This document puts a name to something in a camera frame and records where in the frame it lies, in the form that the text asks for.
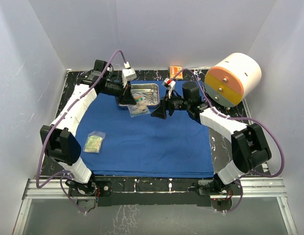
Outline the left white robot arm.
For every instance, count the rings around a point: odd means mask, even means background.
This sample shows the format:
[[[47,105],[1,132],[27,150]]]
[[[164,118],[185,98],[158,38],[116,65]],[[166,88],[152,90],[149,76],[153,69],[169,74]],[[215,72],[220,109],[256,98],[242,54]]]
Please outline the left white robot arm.
[[[58,117],[40,130],[42,153],[61,165],[69,187],[84,195],[92,195],[97,189],[94,173],[83,162],[81,146],[76,139],[84,114],[99,94],[113,96],[122,105],[136,103],[130,84],[136,78],[136,72],[129,62],[124,63],[120,82],[114,80],[115,76],[110,63],[96,60],[93,69],[79,77],[73,94]]]

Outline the metal instrument tray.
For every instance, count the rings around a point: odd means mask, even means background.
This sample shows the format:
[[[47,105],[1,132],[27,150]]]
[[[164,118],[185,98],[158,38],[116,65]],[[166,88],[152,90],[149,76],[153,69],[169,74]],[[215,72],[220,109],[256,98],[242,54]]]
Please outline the metal instrument tray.
[[[149,109],[153,109],[159,104],[159,86],[156,83],[131,84],[130,87],[133,98],[140,96]]]

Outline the blue surgical drape cloth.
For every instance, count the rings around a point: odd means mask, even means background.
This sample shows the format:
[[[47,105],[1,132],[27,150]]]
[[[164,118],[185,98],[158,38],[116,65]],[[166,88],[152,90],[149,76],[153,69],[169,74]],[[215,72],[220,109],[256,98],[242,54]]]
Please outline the blue surgical drape cloth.
[[[100,94],[89,106],[76,131],[84,146],[90,133],[105,133],[98,153],[81,153],[96,175],[211,178],[214,174],[209,130],[186,111],[166,119],[132,117],[113,96]]]

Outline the glove packet teal orange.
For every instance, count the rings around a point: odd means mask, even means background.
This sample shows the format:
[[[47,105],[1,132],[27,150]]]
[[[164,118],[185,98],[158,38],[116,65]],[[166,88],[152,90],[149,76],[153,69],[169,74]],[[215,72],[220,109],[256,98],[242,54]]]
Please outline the glove packet teal orange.
[[[129,114],[131,117],[147,115],[150,113],[149,108],[145,104],[145,100],[141,95],[135,97],[136,104],[128,105],[127,108],[129,110]]]

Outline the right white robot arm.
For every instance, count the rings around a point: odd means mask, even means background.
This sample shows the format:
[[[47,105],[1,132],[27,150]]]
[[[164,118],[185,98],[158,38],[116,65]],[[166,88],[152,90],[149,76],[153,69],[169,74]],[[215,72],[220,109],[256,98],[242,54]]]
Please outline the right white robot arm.
[[[203,100],[195,82],[184,82],[182,95],[175,91],[174,81],[166,79],[162,85],[166,93],[151,114],[152,117],[166,119],[174,111],[184,110],[192,120],[213,129],[231,143],[230,163],[215,173],[211,182],[198,183],[198,190],[225,194],[236,180],[271,159],[272,153],[260,125],[247,125],[218,114],[208,101]]]

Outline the green packaged surgical supplies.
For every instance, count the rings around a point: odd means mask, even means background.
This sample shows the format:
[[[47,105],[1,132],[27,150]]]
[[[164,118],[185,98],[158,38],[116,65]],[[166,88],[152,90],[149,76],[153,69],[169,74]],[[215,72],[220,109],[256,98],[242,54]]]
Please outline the green packaged surgical supplies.
[[[86,153],[99,153],[104,139],[105,133],[99,131],[91,132],[87,137],[83,151]]]

